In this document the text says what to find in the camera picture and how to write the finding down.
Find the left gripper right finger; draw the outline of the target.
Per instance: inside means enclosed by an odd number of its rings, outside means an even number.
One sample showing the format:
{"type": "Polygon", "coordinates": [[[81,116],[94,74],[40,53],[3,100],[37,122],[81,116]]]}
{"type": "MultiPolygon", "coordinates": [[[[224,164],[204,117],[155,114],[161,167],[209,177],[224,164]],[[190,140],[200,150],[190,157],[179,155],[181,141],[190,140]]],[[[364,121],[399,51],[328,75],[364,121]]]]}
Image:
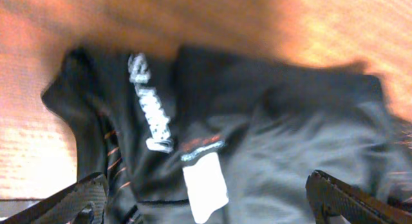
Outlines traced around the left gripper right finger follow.
{"type": "Polygon", "coordinates": [[[382,203],[320,170],[309,175],[305,188],[316,224],[411,223],[411,213],[382,203]]]}

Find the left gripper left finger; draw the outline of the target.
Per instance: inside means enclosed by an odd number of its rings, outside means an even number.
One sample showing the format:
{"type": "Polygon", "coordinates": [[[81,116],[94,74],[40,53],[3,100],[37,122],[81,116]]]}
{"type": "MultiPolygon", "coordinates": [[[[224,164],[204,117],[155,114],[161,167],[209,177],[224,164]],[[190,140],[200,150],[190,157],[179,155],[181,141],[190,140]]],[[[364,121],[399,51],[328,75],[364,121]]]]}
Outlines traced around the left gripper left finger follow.
{"type": "Polygon", "coordinates": [[[92,173],[39,203],[1,221],[2,224],[104,222],[109,185],[102,173],[92,173]]]}

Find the black printed cycling jersey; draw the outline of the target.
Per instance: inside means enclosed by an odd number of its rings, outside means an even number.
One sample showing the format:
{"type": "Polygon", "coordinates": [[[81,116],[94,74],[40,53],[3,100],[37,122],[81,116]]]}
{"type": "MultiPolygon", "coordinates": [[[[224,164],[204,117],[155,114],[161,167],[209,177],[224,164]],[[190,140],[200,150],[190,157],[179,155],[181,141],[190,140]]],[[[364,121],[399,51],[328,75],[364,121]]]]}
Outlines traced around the black printed cycling jersey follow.
{"type": "Polygon", "coordinates": [[[313,223],[316,169],[411,210],[411,125],[362,70],[76,48],[42,101],[75,135],[78,179],[106,175],[105,223],[313,223]]]}

